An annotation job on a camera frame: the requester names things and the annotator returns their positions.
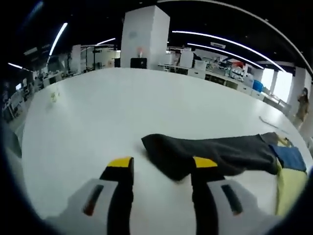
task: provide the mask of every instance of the blue container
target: blue container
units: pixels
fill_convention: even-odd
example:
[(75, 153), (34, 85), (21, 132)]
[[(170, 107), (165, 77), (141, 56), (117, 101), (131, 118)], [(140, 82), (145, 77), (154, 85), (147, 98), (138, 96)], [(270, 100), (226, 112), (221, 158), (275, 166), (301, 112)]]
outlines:
[(254, 80), (252, 88), (258, 92), (262, 92), (263, 84), (257, 80)]

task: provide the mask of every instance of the curved led light strip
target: curved led light strip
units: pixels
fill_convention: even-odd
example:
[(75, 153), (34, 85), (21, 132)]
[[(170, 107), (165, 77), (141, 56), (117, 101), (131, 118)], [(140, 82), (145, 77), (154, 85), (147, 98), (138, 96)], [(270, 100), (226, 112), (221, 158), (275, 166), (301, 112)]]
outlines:
[(12, 64), (12, 63), (8, 63), (8, 65), (11, 65), (11, 66), (13, 66), (13, 67), (19, 68), (19, 69), (21, 69), (21, 70), (26, 70), (26, 71), (32, 72), (32, 71), (30, 71), (30, 70), (28, 70), (28, 69), (25, 69), (25, 68), (23, 68), (22, 66), (19, 66), (19, 65), (15, 65), (15, 64)]
[(228, 52), (228, 51), (220, 50), (220, 49), (217, 49), (217, 48), (214, 48), (214, 47), (207, 47), (207, 46), (203, 46), (203, 45), (193, 44), (193, 43), (187, 43), (187, 44), (188, 44), (188, 45), (191, 45), (191, 46), (197, 46), (197, 47), (203, 47), (203, 48), (207, 48), (207, 49), (211, 49), (211, 50), (217, 50), (217, 51), (220, 51), (220, 52), (223, 52), (223, 53), (226, 53), (226, 54), (235, 56), (235, 57), (237, 57), (237, 58), (239, 58), (239, 59), (245, 60), (245, 61), (247, 61), (248, 63), (253, 64), (253, 65), (259, 67), (260, 69), (264, 69), (262, 66), (259, 66), (258, 64), (254, 63), (254, 62), (252, 62), (252, 61), (250, 61), (250, 60), (248, 60), (248, 59), (245, 59), (245, 58), (243, 58), (243, 57), (241, 57), (241, 56), (239, 56), (239, 55), (230, 53), (230, 52)]
[[(158, 0), (157, 3), (170, 2), (170, 1), (190, 1), (190, 0)], [(307, 69), (309, 70), (309, 72), (311, 72), (311, 75), (313, 76), (313, 70), (312, 70), (311, 66), (309, 65), (308, 61), (304, 58), (303, 54), (295, 46), (295, 44), (293, 44), (292, 41), (290, 41), (290, 39), (286, 37), (285, 34), (283, 34), (276, 27), (271, 25), (268, 21), (262, 19), (261, 17), (259, 17), (257, 15), (254, 15), (253, 13), (251, 13), (249, 11), (246, 11), (246, 10), (240, 8), (240, 7), (237, 7), (237, 6), (228, 4), (228, 3), (224, 3), (224, 2), (220, 2), (220, 1), (214, 1), (214, 0), (193, 0), (193, 1), (203, 1), (203, 2), (208, 2), (208, 3), (213, 3), (213, 4), (217, 4), (217, 5), (222, 5), (222, 6), (226, 6), (226, 7), (229, 7), (229, 8), (233, 8), (233, 9), (241, 11), (241, 12), (243, 12), (245, 14), (248, 14), (248, 15), (250, 15), (250, 16), (260, 20), (261, 22), (265, 23), (267, 26), (269, 26), (274, 31), (276, 31), (280, 36), (282, 36), (298, 52), (298, 55), (303, 59), (304, 63), (307, 65)]]
[(52, 55), (53, 50), (54, 50), (55, 46), (57, 45), (57, 42), (58, 42), (59, 38), (61, 37), (61, 34), (63, 33), (63, 31), (64, 31), (64, 29), (65, 29), (66, 27), (67, 27), (67, 23), (64, 23), (64, 24), (62, 25), (62, 27), (61, 27), (61, 29), (60, 29), (60, 31), (59, 31), (57, 37), (54, 39), (54, 42), (53, 42), (53, 44), (52, 44), (52, 47), (51, 47), (49, 56)]
[(261, 53), (249, 48), (249, 47), (246, 47), (245, 45), (242, 45), (240, 43), (237, 43), (237, 42), (234, 42), (234, 41), (231, 41), (231, 40), (228, 40), (228, 39), (225, 39), (225, 38), (221, 38), (221, 37), (217, 37), (217, 36), (214, 36), (214, 35), (210, 35), (210, 34), (205, 34), (205, 33), (195, 33), (195, 32), (187, 32), (187, 31), (172, 31), (172, 33), (186, 33), (186, 34), (194, 34), (194, 35), (200, 35), (200, 36), (205, 36), (205, 37), (210, 37), (210, 38), (215, 38), (215, 39), (219, 39), (219, 40), (222, 40), (222, 41), (225, 41), (225, 42), (228, 42), (228, 43), (232, 43), (232, 44), (235, 44), (237, 46), (240, 46), (240, 47), (243, 47), (249, 51), (252, 51), (254, 52), (255, 54), (263, 57), (264, 59), (270, 61), (273, 65), (275, 65), (277, 68), (279, 68), (281, 71), (283, 72), (286, 72), (281, 66), (279, 66), (278, 64), (276, 64), (274, 61), (272, 61), (271, 59), (269, 59), (268, 57), (266, 57), (265, 55), (262, 55)]
[(101, 45), (103, 43), (107, 43), (107, 42), (110, 42), (110, 41), (113, 41), (113, 40), (115, 40), (115, 38), (111, 38), (111, 39), (105, 40), (103, 42), (97, 43), (96, 45)]

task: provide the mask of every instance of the white cabinet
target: white cabinet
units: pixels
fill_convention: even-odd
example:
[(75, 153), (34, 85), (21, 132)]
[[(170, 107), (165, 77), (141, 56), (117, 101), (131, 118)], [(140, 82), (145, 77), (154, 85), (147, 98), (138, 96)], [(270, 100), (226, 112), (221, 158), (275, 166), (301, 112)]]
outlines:
[(195, 60), (195, 69), (196, 70), (206, 70), (206, 62), (202, 60)]
[(245, 94), (248, 94), (248, 95), (251, 95), (252, 88), (247, 87), (247, 86), (242, 85), (242, 84), (238, 84), (237, 91), (245, 93)]
[(251, 96), (256, 98), (256, 99), (259, 99), (261, 101), (264, 100), (264, 95), (262, 95), (260, 92), (258, 92), (256, 90), (252, 90)]
[(188, 76), (205, 79), (205, 71), (189, 69)]
[(194, 54), (192, 51), (189, 51), (189, 50), (181, 51), (180, 64), (179, 64), (181, 67), (191, 68), (193, 60), (194, 60)]
[(164, 54), (161, 57), (160, 64), (161, 65), (172, 65), (174, 61), (173, 54)]

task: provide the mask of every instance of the yellow cloth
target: yellow cloth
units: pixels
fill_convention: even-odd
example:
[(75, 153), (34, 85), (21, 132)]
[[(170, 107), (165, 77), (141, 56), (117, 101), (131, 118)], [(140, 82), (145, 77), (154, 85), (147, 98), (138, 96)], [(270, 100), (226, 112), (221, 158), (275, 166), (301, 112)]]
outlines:
[(277, 215), (286, 215), (293, 207), (307, 181), (307, 174), (303, 171), (282, 168), (279, 161), (277, 178)]

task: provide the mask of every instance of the window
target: window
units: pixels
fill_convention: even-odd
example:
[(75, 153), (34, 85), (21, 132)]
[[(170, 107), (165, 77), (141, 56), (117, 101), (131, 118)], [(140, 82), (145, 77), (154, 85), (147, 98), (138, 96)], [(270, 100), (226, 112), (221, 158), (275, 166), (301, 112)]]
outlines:
[(271, 69), (264, 69), (263, 70), (263, 75), (262, 75), (262, 84), (264, 87), (270, 90), (270, 87), (272, 85), (272, 80), (274, 76), (274, 70)]
[(292, 82), (292, 74), (279, 71), (273, 94), (282, 101), (287, 102)]

